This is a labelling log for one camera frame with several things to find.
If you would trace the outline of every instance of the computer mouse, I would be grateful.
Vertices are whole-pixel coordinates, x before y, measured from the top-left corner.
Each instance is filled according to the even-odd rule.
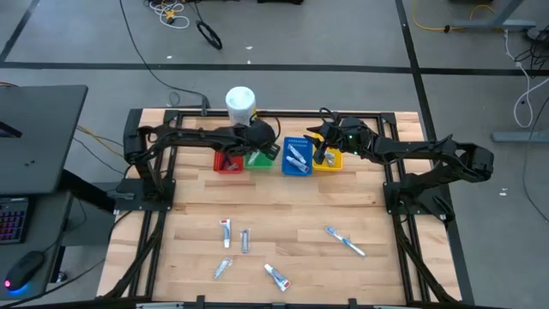
[[[10,291],[16,291],[22,288],[33,278],[37,270],[44,262],[44,253],[41,251],[31,251],[25,254],[9,270],[3,285]]]

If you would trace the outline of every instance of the yellow cable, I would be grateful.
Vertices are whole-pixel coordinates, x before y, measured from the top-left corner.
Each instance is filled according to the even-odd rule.
[[[78,129],[84,131],[84,133],[86,133],[86,134],[90,135],[91,137],[95,138],[95,140],[96,140],[97,142],[99,142],[101,145],[105,146],[105,148],[109,149],[109,151],[111,151],[111,152],[114,153],[115,155],[117,155],[117,156],[119,156],[119,157],[121,157],[121,158],[124,157],[124,156],[123,156],[122,154],[120,154],[118,151],[116,151],[116,150],[114,150],[113,148],[111,148],[111,146],[109,146],[109,145],[107,145],[105,142],[101,141],[101,139],[100,139],[98,136],[96,136],[92,131],[90,131],[90,130],[84,128],[84,127],[81,126],[81,125],[78,125]]]
[[[420,25],[418,23],[418,21],[416,20],[415,18],[415,12],[416,12],[416,4],[417,4],[418,0],[413,0],[413,12],[412,12],[412,18],[413,18],[413,23],[421,28],[421,29],[424,29],[424,30],[429,30],[429,31],[444,31],[445,30],[445,27],[426,27],[426,26],[423,26],[423,25]],[[487,9],[489,11],[491,11],[492,13],[494,13],[494,9],[492,9],[491,6],[489,5],[485,5],[485,4],[481,4],[481,5],[477,5],[475,6],[472,10],[471,10],[471,14],[469,15],[469,20],[471,21],[473,19],[473,15],[474,15],[474,12],[477,10],[477,9]],[[450,30],[462,30],[463,28],[462,27],[450,27]]]

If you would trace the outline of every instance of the green basket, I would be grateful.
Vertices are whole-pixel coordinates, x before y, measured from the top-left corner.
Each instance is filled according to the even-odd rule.
[[[251,154],[246,155],[244,158],[244,167],[246,169],[269,169],[273,167],[273,161],[270,160],[265,156],[265,154],[260,153],[256,160],[254,161],[254,164],[248,165],[248,160],[250,159]]]

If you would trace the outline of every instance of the plastic basket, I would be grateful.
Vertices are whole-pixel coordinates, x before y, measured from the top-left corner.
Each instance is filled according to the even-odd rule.
[[[323,139],[323,137],[320,136],[319,134],[315,134],[315,137],[320,138],[321,141]],[[329,151],[329,152],[331,152],[332,154],[335,155],[334,165],[331,167],[328,164],[328,160],[325,160],[325,159],[324,159],[323,164],[317,164],[313,160],[312,165],[315,168],[315,170],[316,171],[327,171],[327,172],[336,172],[336,171],[341,170],[343,168],[343,154],[341,153],[341,151],[336,150],[336,149],[330,149],[330,148],[327,151]]]
[[[265,156],[265,154],[260,153],[256,160],[253,162],[253,164],[248,165],[248,161],[250,160],[251,154],[246,155],[244,158],[244,167],[246,169],[269,169],[273,167],[273,161],[270,160],[268,157]]]
[[[232,171],[226,170],[230,164],[226,164],[223,167],[223,159],[225,159],[225,154],[216,151],[214,155],[214,171],[217,173],[241,173],[244,170],[243,157],[231,157],[231,162],[238,165],[238,167]]]
[[[294,158],[292,152],[290,149],[288,149],[288,145],[292,145],[298,150],[301,155],[305,158],[306,166],[309,167],[309,171],[307,173],[303,173],[299,171],[299,169],[288,160],[286,160],[287,156],[291,156]],[[307,141],[304,137],[285,137],[284,138],[284,150],[282,152],[282,172],[286,175],[292,175],[292,176],[309,176],[312,174],[312,144]]]

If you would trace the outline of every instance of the blue basket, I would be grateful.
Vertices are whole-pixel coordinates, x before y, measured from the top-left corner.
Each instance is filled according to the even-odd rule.
[[[292,152],[288,149],[288,145],[292,145],[298,150],[301,155],[307,161],[306,166],[309,167],[309,172],[303,173],[288,160],[287,156],[295,158]],[[286,175],[293,176],[309,176],[312,174],[312,144],[303,137],[285,137],[284,138],[284,150],[282,152],[282,172]]]

